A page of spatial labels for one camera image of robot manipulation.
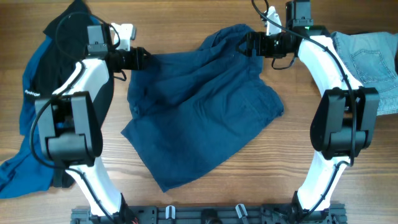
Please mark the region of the navy blue shorts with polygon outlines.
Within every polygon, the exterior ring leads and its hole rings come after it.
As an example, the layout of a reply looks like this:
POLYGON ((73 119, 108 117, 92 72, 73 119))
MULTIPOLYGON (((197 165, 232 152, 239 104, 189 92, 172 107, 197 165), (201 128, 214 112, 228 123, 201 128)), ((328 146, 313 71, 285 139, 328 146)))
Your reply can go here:
POLYGON ((260 78, 262 57, 236 51, 250 31, 226 27, 194 51, 151 55, 131 73, 132 119, 122 134, 161 190, 206 175, 283 115, 282 100, 260 78))

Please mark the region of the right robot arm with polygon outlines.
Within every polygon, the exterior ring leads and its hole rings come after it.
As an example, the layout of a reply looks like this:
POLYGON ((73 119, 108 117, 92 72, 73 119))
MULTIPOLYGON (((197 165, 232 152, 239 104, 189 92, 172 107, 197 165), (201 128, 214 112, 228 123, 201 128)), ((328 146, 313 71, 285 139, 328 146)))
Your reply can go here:
POLYGON ((253 8, 266 31, 247 33, 239 41, 244 48, 236 50, 273 60, 292 54, 306 66, 322 96, 310 125, 313 161, 290 214, 296 222, 322 220, 331 210, 331 195, 343 172, 372 141, 379 93, 352 76, 327 28, 314 25, 310 1, 287 2, 285 25, 274 7, 253 8))

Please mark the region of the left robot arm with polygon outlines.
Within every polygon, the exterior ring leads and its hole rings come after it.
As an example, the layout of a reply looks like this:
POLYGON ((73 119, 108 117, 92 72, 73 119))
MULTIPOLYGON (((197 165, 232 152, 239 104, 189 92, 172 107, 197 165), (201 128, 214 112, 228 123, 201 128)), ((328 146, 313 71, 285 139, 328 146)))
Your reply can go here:
POLYGON ((77 183, 90 207, 74 223, 137 223, 122 193, 114 186, 101 159, 101 126, 114 93, 114 73, 141 70, 150 55, 131 47, 133 24, 102 23, 87 27, 86 52, 75 71, 50 98, 35 102, 41 151, 49 167, 77 183))

